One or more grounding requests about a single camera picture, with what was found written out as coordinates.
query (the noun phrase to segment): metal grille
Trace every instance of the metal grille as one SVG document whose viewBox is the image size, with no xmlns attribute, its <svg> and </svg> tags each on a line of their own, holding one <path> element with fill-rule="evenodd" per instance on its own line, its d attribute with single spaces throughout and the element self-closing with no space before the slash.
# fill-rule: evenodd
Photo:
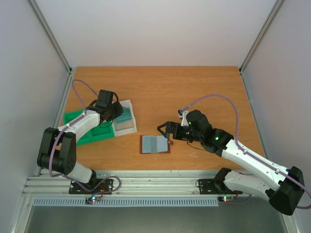
<svg viewBox="0 0 311 233">
<path fill-rule="evenodd" d="M 80 197 L 36 197 L 34 206 L 90 206 L 90 207 L 134 207 L 134 206 L 218 206 L 216 197 L 197 198 L 135 198 L 113 197 L 102 198 L 93 204 L 86 204 L 85 198 Z"/>
</svg>

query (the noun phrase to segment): gray floor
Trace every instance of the gray floor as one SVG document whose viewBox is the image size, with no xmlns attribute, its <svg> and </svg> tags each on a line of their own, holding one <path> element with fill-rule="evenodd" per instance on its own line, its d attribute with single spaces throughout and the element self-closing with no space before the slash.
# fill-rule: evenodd
<svg viewBox="0 0 311 233">
<path fill-rule="evenodd" d="M 285 233 L 281 214 L 253 198 L 220 207 L 42 207 L 27 233 Z"/>
</svg>

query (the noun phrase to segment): brown wooden surface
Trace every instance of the brown wooden surface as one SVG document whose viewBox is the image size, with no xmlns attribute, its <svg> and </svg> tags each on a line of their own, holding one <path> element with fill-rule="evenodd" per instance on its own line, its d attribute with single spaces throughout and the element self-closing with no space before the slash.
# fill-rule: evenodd
<svg viewBox="0 0 311 233">
<path fill-rule="evenodd" d="M 240 168 L 215 154 L 196 150 L 184 141 L 174 140 L 169 154 L 140 154 L 140 135 L 159 135 L 157 126 L 166 121 L 180 122 L 177 110 L 207 94 L 222 94 L 232 99 L 240 114 L 239 139 L 262 154 L 257 129 L 237 67 L 78 67 L 76 79 L 86 81 L 96 91 L 106 89 L 120 100 L 130 99 L 137 133 L 110 138 L 77 147 L 77 159 L 91 169 L 220 169 Z M 82 83 L 76 89 L 86 104 L 96 96 Z M 82 109 L 71 90 L 65 112 Z M 197 103 L 213 127 L 234 134 L 235 115 L 231 105 L 212 97 Z"/>
</svg>

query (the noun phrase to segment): wooden table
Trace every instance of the wooden table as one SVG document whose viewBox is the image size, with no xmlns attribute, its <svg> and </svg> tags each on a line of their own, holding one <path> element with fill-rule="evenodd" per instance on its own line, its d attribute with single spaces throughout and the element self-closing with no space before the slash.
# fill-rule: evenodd
<svg viewBox="0 0 311 233">
<path fill-rule="evenodd" d="M 76 79 L 96 91 L 106 89 L 120 100 L 130 99 L 137 123 L 137 133 L 110 138 L 77 147 L 80 163 L 97 170 L 161 170 L 161 169 L 231 169 L 237 164 L 215 154 L 196 150 L 185 141 L 174 140 L 171 153 L 140 154 L 140 135 L 159 135 L 157 126 L 166 121 L 180 122 L 177 110 L 207 94 L 222 94 L 232 99 L 240 115 L 239 140 L 263 155 L 258 132 L 237 67 L 78 67 Z M 96 96 L 82 83 L 76 89 L 86 104 Z M 65 112 L 82 109 L 71 90 Z M 197 103 L 213 127 L 234 134 L 235 115 L 231 105 L 221 98 Z"/>
</svg>

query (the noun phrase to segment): black cable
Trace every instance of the black cable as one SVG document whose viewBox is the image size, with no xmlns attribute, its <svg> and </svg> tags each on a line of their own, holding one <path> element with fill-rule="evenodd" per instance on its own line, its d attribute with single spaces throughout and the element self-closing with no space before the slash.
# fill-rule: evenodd
<svg viewBox="0 0 311 233">
<path fill-rule="evenodd" d="M 102 127 L 101 124 L 99 124 L 99 127 L 102 128 L 102 129 L 108 128 L 108 127 L 110 127 L 110 126 L 112 125 L 113 121 L 114 121 L 114 119 L 111 121 L 111 124 L 110 124 L 110 125 L 107 125 L 107 126 L 105 126 L 105 127 Z"/>
<path fill-rule="evenodd" d="M 187 141 L 187 145 L 188 146 L 190 146 L 190 147 L 192 147 L 192 148 L 195 148 L 195 149 L 197 149 L 197 150 L 204 150 L 204 149 L 200 149 L 200 148 L 197 148 L 197 147 L 193 147 L 193 146 L 191 146 L 190 144 L 189 144 L 189 142 Z"/>
</svg>

